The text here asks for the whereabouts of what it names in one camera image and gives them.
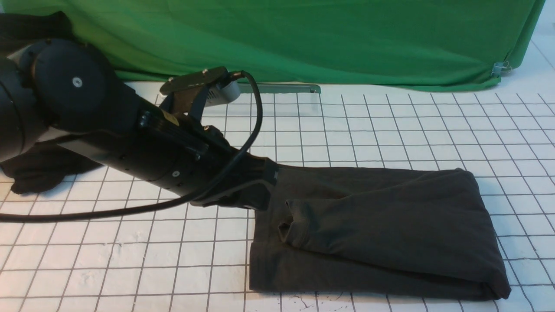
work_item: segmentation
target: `green backdrop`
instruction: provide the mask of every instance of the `green backdrop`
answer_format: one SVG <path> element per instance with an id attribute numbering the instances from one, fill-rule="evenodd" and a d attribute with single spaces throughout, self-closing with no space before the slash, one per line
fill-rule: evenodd
<path id="1" fill-rule="evenodd" d="M 545 0 L 2 0 L 63 11 L 120 77 L 226 66 L 259 82 L 478 90 L 521 64 Z"/>

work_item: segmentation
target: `clothing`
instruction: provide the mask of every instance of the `clothing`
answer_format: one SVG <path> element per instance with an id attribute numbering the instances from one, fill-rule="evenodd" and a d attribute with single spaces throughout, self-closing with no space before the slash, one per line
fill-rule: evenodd
<path id="1" fill-rule="evenodd" d="M 46 38 L 75 40 L 71 22 L 64 13 L 48 16 L 0 14 L 0 57 Z M 0 163 L 4 174 L 14 178 L 12 192 L 16 194 L 45 192 L 56 187 L 66 175 L 100 166 L 58 145 L 44 143 Z"/>
<path id="2" fill-rule="evenodd" d="M 282 166 L 256 212 L 250 288 L 461 300 L 511 292 L 472 173 Z"/>

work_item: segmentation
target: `dark gray t-shirt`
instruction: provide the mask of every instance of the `dark gray t-shirt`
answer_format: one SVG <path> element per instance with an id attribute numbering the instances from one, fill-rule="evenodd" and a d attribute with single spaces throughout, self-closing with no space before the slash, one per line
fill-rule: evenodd
<path id="1" fill-rule="evenodd" d="M 281 166 L 256 212 L 250 288 L 462 300 L 511 292 L 472 173 Z"/>

